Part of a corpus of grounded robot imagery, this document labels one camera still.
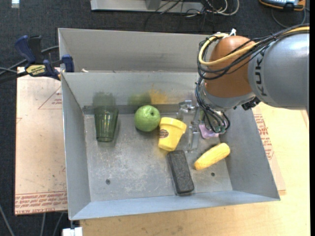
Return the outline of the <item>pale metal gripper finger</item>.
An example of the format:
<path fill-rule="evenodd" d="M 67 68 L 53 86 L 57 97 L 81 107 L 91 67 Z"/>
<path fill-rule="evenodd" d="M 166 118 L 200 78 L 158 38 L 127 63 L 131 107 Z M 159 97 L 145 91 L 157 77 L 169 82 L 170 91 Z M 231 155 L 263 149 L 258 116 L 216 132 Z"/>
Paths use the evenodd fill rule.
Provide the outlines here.
<path fill-rule="evenodd" d="M 188 144 L 188 151 L 192 152 L 198 149 L 199 145 L 199 137 L 200 133 L 198 131 L 192 131 L 189 134 L 189 144 Z"/>
<path fill-rule="evenodd" d="M 192 114 L 196 110 L 196 105 L 192 100 L 185 100 L 179 103 L 178 119 L 184 119 L 184 115 Z"/>

